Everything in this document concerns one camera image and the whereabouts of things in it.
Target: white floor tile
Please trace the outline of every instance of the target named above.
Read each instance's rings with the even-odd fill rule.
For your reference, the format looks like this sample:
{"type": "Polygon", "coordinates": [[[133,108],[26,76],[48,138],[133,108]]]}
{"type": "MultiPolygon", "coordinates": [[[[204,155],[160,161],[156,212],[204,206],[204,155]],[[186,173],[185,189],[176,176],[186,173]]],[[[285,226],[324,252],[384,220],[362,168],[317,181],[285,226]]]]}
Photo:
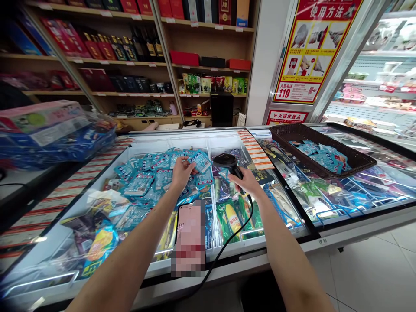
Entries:
{"type": "Polygon", "coordinates": [[[332,277],[331,260],[328,253],[307,254],[309,262],[314,267],[324,291],[336,298],[334,278],[332,277]]]}
{"type": "Polygon", "coordinates": [[[339,312],[339,308],[338,308],[338,300],[337,300],[337,299],[335,299],[335,298],[332,298],[332,297],[331,297],[331,296],[329,296],[329,295],[328,295],[328,297],[329,297],[329,300],[331,300],[332,305],[334,306],[334,310],[335,310],[336,312],[339,312]]]}
{"type": "Polygon", "coordinates": [[[356,312],[355,310],[351,309],[349,306],[346,306],[344,303],[339,302],[339,312],[356,312]]]}
{"type": "Polygon", "coordinates": [[[416,253],[416,223],[392,230],[391,234],[394,236],[400,247],[416,253]]]}
{"type": "Polygon", "coordinates": [[[413,269],[413,272],[416,274],[416,253],[409,251],[407,249],[401,248],[402,253],[406,257],[407,261],[410,263],[410,266],[413,269]]]}
{"type": "Polygon", "coordinates": [[[382,240],[388,241],[389,243],[397,245],[397,242],[394,240],[394,237],[390,232],[378,234],[376,235],[376,237],[382,240]]]}
{"type": "Polygon", "coordinates": [[[416,306],[416,277],[398,246],[373,237],[331,255],[331,265],[337,299],[359,312],[416,306]]]}

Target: freezer glass lid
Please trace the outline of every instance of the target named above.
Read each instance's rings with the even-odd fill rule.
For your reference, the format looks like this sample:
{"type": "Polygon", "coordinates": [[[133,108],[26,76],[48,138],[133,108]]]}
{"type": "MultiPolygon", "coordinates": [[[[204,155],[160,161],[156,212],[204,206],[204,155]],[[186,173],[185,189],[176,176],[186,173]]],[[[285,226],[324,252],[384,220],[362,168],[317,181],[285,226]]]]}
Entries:
{"type": "Polygon", "coordinates": [[[274,141],[268,129],[250,130],[316,227],[415,201],[415,162],[330,126],[312,128],[377,160],[351,177],[323,180],[274,141]]]}

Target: instruction poster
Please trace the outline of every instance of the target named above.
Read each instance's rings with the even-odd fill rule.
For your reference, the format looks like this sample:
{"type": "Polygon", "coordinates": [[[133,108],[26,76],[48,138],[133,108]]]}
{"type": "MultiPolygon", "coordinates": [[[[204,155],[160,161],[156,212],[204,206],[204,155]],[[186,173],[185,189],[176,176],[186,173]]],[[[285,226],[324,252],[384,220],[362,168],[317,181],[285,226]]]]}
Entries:
{"type": "Polygon", "coordinates": [[[299,0],[273,102],[313,104],[363,0],[299,0]]]}

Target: black cable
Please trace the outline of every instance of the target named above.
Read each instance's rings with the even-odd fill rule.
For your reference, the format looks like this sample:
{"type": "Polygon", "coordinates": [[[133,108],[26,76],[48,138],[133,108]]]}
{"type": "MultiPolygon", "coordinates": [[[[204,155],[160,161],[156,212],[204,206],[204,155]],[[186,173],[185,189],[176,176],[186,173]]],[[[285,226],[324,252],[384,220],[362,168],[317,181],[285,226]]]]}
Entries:
{"type": "Polygon", "coordinates": [[[202,282],[200,282],[191,293],[189,293],[188,295],[182,297],[181,300],[184,300],[184,299],[187,299],[189,297],[192,297],[194,294],[196,294],[198,292],[198,290],[201,289],[201,287],[204,285],[204,283],[208,279],[208,276],[211,274],[212,269],[214,269],[215,264],[217,263],[219,257],[221,256],[222,252],[224,251],[224,249],[226,248],[226,246],[228,245],[228,243],[247,225],[248,222],[250,222],[250,219],[253,216],[254,208],[253,208],[253,201],[251,200],[250,194],[247,194],[247,198],[250,201],[250,205],[251,205],[251,212],[250,212],[250,216],[248,217],[247,221],[243,224],[242,227],[240,227],[240,229],[237,232],[235,232],[233,235],[231,235],[231,237],[225,242],[224,246],[221,248],[220,252],[216,256],[214,262],[212,263],[211,268],[209,269],[207,275],[205,275],[205,277],[202,280],[202,282]]]}

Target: snack package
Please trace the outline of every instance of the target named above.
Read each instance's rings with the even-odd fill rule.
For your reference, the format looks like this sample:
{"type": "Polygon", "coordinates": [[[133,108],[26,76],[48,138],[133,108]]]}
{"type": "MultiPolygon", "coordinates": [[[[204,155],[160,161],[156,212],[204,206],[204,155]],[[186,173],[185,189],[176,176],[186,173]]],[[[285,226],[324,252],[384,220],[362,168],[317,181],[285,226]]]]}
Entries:
{"type": "Polygon", "coordinates": [[[118,235],[112,224],[108,223],[103,228],[97,230],[97,235],[88,252],[81,278],[90,277],[103,261],[108,258],[117,244],[118,235]]]}

